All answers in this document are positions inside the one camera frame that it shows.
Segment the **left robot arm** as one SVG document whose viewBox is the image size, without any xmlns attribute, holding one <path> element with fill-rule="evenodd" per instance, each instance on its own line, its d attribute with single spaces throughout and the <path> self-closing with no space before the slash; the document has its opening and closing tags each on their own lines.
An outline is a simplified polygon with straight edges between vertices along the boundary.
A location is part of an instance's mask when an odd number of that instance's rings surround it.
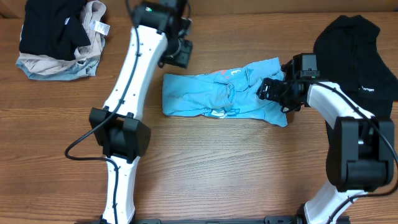
<svg viewBox="0 0 398 224">
<path fill-rule="evenodd" d="M 101 109 L 92 108 L 89 121 L 103 148 L 108 172 L 106 206 L 99 223 L 134 223 L 134 185 L 140 158 L 151 131 L 142 122 L 144 101 L 157 67 L 187 68 L 192 41 L 188 1 L 143 1 L 129 9 L 132 19 L 127 55 L 118 80 Z"/>
</svg>

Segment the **black garment on pile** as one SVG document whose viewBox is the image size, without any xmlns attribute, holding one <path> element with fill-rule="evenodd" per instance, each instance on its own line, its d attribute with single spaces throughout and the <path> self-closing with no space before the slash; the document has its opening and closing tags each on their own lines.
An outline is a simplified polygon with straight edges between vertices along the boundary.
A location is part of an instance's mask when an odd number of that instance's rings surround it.
<svg viewBox="0 0 398 224">
<path fill-rule="evenodd" d="M 19 50 L 71 61 L 78 47 L 90 45 L 80 12 L 85 0 L 28 0 Z"/>
</svg>

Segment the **light blue printed t-shirt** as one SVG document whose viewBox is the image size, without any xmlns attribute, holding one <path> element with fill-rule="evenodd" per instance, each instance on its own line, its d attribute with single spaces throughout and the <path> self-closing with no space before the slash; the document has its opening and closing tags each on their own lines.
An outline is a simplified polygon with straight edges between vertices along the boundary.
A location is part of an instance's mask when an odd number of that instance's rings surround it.
<svg viewBox="0 0 398 224">
<path fill-rule="evenodd" d="M 162 111 L 167 116 L 259 119 L 285 127 L 281 105 L 257 96 L 265 78 L 284 79 L 277 57 L 213 73 L 165 74 Z"/>
</svg>

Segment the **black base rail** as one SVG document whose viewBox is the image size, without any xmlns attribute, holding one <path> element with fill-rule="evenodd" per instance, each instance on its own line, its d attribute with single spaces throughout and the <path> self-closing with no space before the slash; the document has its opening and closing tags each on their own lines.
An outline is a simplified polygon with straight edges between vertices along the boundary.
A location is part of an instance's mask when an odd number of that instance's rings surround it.
<svg viewBox="0 0 398 224">
<path fill-rule="evenodd" d="M 262 219 L 221 219 L 221 220 L 133 220 L 135 224 L 294 224 L 304 223 L 298 216 L 268 216 Z"/>
</svg>

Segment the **light blue denim garment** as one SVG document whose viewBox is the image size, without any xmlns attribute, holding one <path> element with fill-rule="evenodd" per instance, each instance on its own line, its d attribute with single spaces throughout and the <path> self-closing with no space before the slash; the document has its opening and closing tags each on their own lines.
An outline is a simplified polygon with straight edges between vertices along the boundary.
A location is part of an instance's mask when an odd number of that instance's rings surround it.
<svg viewBox="0 0 398 224">
<path fill-rule="evenodd" d="M 72 67 L 58 73 L 50 75 L 40 75 L 32 73 L 28 68 L 18 59 L 16 66 L 21 69 L 31 80 L 44 80 L 44 81 L 71 81 L 84 77 L 92 77 L 96 75 L 96 69 L 100 62 L 100 57 L 93 57 L 87 60 L 80 60 Z"/>
</svg>

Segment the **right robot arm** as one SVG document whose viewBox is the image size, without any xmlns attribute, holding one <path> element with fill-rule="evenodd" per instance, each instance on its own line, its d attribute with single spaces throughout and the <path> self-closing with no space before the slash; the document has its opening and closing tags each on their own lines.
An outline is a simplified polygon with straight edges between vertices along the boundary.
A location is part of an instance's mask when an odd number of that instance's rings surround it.
<svg viewBox="0 0 398 224">
<path fill-rule="evenodd" d="M 302 106 L 316 109 L 328 128 L 327 180 L 296 215 L 267 216 L 265 223 L 349 223 L 344 211 L 359 198 L 380 197 L 397 167 L 394 123 L 377 117 L 350 99 L 339 84 L 321 76 L 315 54 L 299 54 L 281 66 L 283 80 L 265 78 L 257 91 L 283 113 Z"/>
</svg>

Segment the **beige folded pants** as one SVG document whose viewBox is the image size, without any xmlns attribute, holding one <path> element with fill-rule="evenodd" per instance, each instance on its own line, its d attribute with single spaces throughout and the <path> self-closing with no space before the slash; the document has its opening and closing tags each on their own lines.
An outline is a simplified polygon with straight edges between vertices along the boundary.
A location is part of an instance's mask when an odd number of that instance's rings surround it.
<svg viewBox="0 0 398 224">
<path fill-rule="evenodd" d="M 103 24 L 101 18 L 106 12 L 106 6 L 100 1 L 89 1 L 80 12 L 80 22 L 90 40 L 90 45 L 77 47 L 72 61 L 51 58 L 46 55 L 30 55 L 21 53 L 18 59 L 32 73 L 50 75 L 62 72 L 72 67 L 80 60 L 100 57 L 105 46 L 105 36 L 109 32 L 109 25 Z"/>
</svg>

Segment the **black shirt on right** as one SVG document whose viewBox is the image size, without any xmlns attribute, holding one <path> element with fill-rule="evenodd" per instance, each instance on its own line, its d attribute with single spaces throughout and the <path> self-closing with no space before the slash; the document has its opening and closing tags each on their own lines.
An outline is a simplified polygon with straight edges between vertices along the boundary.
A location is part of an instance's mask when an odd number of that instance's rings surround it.
<svg viewBox="0 0 398 224">
<path fill-rule="evenodd" d="M 380 28 L 364 17 L 339 16 L 317 37 L 313 53 L 320 75 L 339 84 L 357 105 L 390 118 L 397 78 L 377 51 Z"/>
</svg>

